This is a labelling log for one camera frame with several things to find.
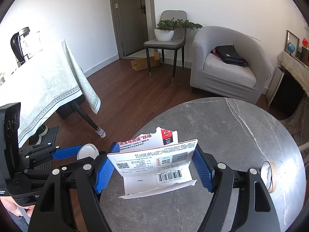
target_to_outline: cardboard box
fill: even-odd
[[[136,71],[144,70],[148,68],[147,58],[137,59],[131,61],[132,68]],[[150,67],[160,65],[160,54],[157,51],[154,51],[154,56],[150,57]]]

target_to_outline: door handle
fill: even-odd
[[[143,13],[143,14],[146,14],[146,5],[142,5],[141,9],[144,10],[144,13]]]

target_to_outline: door frame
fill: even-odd
[[[114,33],[115,33],[115,39],[116,39],[116,45],[117,45],[117,50],[118,50],[118,55],[119,58],[123,58],[124,55],[124,50],[123,46],[121,45],[122,40],[121,40],[121,23],[120,23],[120,18],[119,14],[117,12],[116,4],[118,3],[118,0],[110,0],[110,5],[111,5],[111,11],[112,11],[112,21],[113,21],[113,27],[114,27]],[[154,26],[155,26],[155,10],[154,10],[154,0],[150,0],[150,13],[151,13],[151,25],[152,25],[152,35],[148,36],[149,39],[153,39],[154,36]]]

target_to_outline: shoe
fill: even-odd
[[[48,127],[46,125],[41,125],[36,131],[35,135],[43,137],[48,132]]]
[[[29,146],[38,145],[38,144],[41,144],[41,142],[42,142],[42,137],[39,135],[34,134],[30,136],[29,138]]]

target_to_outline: small blue globe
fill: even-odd
[[[288,50],[290,51],[290,52],[294,52],[295,51],[295,46],[294,46],[294,44],[292,44],[292,43],[289,43],[288,44]]]

